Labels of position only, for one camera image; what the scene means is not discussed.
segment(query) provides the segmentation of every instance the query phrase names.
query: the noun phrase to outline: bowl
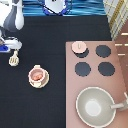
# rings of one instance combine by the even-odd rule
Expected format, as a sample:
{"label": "bowl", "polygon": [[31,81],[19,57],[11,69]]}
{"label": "bowl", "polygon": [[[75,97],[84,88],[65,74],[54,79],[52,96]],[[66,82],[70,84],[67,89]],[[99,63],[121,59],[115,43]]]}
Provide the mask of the bowl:
{"label": "bowl", "polygon": [[102,128],[114,120],[116,109],[111,109],[112,104],[114,100],[107,91],[88,87],[79,93],[76,110],[84,123],[93,128]]}

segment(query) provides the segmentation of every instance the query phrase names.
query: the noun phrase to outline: pink stovetop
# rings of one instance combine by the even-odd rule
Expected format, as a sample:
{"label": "pink stovetop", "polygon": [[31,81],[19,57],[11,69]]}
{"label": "pink stovetop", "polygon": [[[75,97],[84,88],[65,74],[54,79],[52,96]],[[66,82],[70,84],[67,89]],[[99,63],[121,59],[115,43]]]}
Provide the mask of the pink stovetop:
{"label": "pink stovetop", "polygon": [[[79,118],[76,112],[76,98],[80,91],[86,87],[100,87],[108,91],[115,103],[125,99],[122,71],[117,55],[114,41],[84,41],[89,49],[89,54],[85,58],[78,58],[72,51],[73,42],[66,42],[66,128],[90,128]],[[107,58],[99,57],[95,50],[98,45],[107,45],[111,48],[111,55]],[[102,76],[98,71],[101,62],[108,61],[115,67],[112,76]],[[86,77],[80,77],[75,73],[75,65],[78,62],[87,62],[91,67],[91,72]],[[116,112],[114,121],[107,128],[128,128],[128,110]]]}

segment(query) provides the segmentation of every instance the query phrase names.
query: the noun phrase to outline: black burner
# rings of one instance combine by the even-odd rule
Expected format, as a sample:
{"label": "black burner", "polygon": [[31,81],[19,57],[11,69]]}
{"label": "black burner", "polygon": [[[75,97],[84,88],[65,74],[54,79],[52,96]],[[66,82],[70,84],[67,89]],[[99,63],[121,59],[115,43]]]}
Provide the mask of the black burner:
{"label": "black burner", "polygon": [[112,76],[115,72],[114,66],[109,62],[100,63],[98,70],[103,76]]}
{"label": "black burner", "polygon": [[96,54],[100,57],[108,57],[111,54],[111,49],[106,45],[99,45],[96,48]]}
{"label": "black burner", "polygon": [[86,62],[79,62],[75,66],[75,72],[79,76],[82,76],[82,77],[87,76],[89,75],[90,71],[91,71],[91,68],[89,64],[87,64]]}
{"label": "black burner", "polygon": [[86,57],[88,55],[88,53],[89,53],[89,50],[87,48],[85,52],[83,52],[83,53],[75,53],[75,55],[77,57],[79,57],[79,58],[84,58],[84,57]]}

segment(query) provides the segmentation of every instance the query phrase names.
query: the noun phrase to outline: pink teacup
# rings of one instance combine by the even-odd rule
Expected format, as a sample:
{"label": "pink teacup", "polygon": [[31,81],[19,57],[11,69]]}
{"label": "pink teacup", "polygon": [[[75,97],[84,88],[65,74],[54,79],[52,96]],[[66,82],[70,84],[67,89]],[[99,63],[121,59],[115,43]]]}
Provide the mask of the pink teacup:
{"label": "pink teacup", "polygon": [[28,77],[30,84],[35,88],[44,87],[49,80],[48,72],[42,69],[40,65],[35,65]]}

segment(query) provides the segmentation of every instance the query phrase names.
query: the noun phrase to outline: cup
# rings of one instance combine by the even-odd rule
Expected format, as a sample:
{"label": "cup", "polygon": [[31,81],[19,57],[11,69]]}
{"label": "cup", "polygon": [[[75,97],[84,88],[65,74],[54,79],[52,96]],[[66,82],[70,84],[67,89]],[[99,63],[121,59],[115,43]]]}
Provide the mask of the cup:
{"label": "cup", "polygon": [[[41,78],[38,80],[34,80],[33,76],[36,74],[41,74]],[[41,68],[40,65],[35,65],[34,68],[28,74],[30,84],[35,88],[42,88],[44,87],[49,81],[49,74],[48,72]]]}

